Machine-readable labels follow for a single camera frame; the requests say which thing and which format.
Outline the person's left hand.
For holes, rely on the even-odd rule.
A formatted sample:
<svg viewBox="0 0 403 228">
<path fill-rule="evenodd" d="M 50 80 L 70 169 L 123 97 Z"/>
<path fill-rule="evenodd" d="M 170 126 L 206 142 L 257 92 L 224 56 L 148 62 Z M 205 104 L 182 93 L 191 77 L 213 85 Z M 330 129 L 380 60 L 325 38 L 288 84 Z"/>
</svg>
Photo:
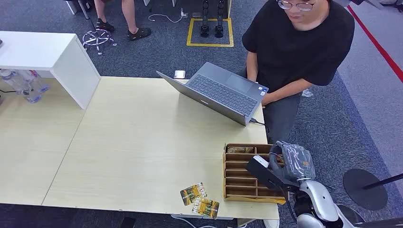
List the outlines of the person's left hand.
<svg viewBox="0 0 403 228">
<path fill-rule="evenodd" d="M 264 95 L 261 101 L 261 106 L 264 109 L 266 105 L 272 103 L 274 101 L 273 95 L 271 93 L 267 93 Z"/>
</svg>

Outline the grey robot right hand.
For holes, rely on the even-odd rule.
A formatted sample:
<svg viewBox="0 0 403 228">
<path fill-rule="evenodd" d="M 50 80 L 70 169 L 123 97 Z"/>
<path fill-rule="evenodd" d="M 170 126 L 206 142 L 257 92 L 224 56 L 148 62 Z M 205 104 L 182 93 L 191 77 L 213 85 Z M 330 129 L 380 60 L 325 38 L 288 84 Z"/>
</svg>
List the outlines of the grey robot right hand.
<svg viewBox="0 0 403 228">
<path fill-rule="evenodd" d="M 269 166 L 277 176 L 289 181 L 316 177 L 310 151 L 298 144 L 276 141 L 269 151 Z"/>
</svg>

